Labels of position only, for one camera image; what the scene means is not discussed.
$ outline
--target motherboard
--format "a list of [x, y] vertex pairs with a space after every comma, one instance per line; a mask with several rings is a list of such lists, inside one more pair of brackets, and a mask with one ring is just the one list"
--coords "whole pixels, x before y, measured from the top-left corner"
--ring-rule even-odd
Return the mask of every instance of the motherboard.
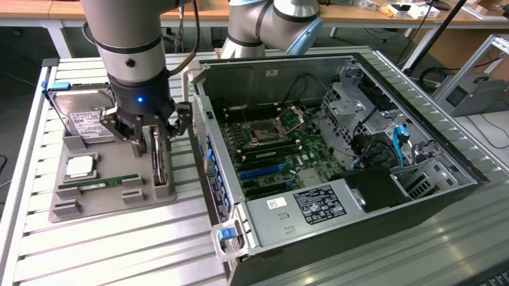
[[312, 112], [299, 104], [273, 109], [276, 116], [268, 118], [226, 114], [218, 125], [246, 199], [320, 184], [344, 170]]

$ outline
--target slatted metal surface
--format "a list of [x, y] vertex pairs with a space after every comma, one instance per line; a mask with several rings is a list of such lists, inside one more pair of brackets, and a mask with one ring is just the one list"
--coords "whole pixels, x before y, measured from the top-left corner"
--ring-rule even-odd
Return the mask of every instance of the slatted metal surface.
[[[417, 227], [261, 285], [448, 285], [509, 255], [506, 173], [376, 52], [367, 47], [312, 50], [313, 54], [333, 52], [363, 54], [492, 183]], [[213, 53], [198, 56], [213, 57]], [[168, 57], [168, 68], [181, 60], [181, 56]], [[106, 81], [97, 58], [62, 60], [51, 70], [51, 79], [71, 83]], [[178, 99], [178, 77], [170, 79], [169, 86]], [[209, 241], [188, 139], [178, 138], [173, 144], [177, 200], [172, 204], [51, 224], [47, 206], [61, 151], [61, 124], [46, 102], [39, 118], [33, 172], [25, 184], [29, 200], [21, 201], [23, 213], [13, 222], [19, 227], [13, 233], [2, 285], [225, 285], [222, 265]]]

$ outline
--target screw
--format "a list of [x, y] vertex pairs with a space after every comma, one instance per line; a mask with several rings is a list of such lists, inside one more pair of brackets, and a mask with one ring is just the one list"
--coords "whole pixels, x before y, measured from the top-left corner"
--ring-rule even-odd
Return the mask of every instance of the screw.
[[136, 66], [136, 61], [132, 58], [126, 59], [125, 66], [126, 67], [134, 67]]

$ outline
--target sticker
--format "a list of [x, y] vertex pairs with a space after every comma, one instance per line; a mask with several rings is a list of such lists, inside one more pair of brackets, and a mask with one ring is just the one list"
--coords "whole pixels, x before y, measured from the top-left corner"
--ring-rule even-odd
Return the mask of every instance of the sticker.
[[257, 154], [255, 156], [255, 158], [263, 158], [263, 157], [267, 157], [267, 156], [273, 156], [276, 154], [276, 152], [268, 152], [268, 153], [264, 153], [264, 154]]
[[309, 225], [347, 214], [329, 185], [299, 192], [293, 198]]
[[283, 197], [275, 198], [267, 201], [268, 209], [276, 209], [277, 207], [285, 206], [285, 200]]
[[264, 76], [276, 76], [277, 75], [277, 70], [267, 70], [265, 72], [264, 72]]
[[98, 118], [101, 116], [100, 111], [69, 113], [69, 116], [77, 133], [82, 139], [100, 138], [113, 135], [98, 122]]

